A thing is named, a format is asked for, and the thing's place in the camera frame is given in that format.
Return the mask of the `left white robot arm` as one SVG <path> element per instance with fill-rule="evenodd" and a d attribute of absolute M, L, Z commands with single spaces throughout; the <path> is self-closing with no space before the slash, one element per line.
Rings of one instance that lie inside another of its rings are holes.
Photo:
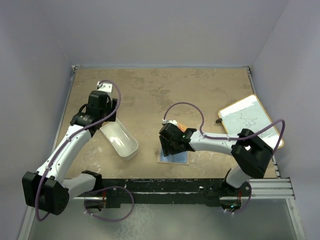
<path fill-rule="evenodd" d="M 66 179 L 72 162 L 104 122 L 114 122 L 116 98 L 111 89 L 93 90 L 86 104 L 72 117 L 65 136 L 51 156 L 35 172 L 22 177 L 27 206 L 53 215 L 61 214 L 69 200 L 88 192 L 98 196 L 103 191 L 102 176 L 89 170 Z"/>

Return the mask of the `white oblong plastic tray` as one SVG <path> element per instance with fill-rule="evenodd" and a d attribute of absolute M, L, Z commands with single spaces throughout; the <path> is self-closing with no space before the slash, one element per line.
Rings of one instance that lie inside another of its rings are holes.
<path fill-rule="evenodd" d="M 137 140 L 118 118 L 114 122 L 103 125 L 100 131 L 123 161 L 130 161 L 138 155 L 139 144 Z"/>

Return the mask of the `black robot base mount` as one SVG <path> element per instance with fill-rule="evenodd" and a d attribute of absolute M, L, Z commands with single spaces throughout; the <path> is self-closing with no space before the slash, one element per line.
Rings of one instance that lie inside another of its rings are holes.
<path fill-rule="evenodd" d="M 251 195 L 249 182 L 234 188 L 227 185 L 224 178 L 103 178 L 92 193 L 85 192 L 80 196 L 87 200 L 105 197 L 105 207 L 111 209 L 131 203 L 237 208 Z"/>

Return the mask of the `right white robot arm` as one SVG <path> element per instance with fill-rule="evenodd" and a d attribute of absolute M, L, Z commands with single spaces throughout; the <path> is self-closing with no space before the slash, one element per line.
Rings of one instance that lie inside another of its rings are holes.
<path fill-rule="evenodd" d="M 222 183 L 228 196 L 235 195 L 250 179 L 262 179 L 273 156 L 273 149 L 250 129 L 237 135 L 202 133 L 195 128 L 181 130 L 174 121 L 166 122 L 159 131 L 165 157 L 183 152 L 209 151 L 232 156 L 237 166 L 232 168 Z"/>

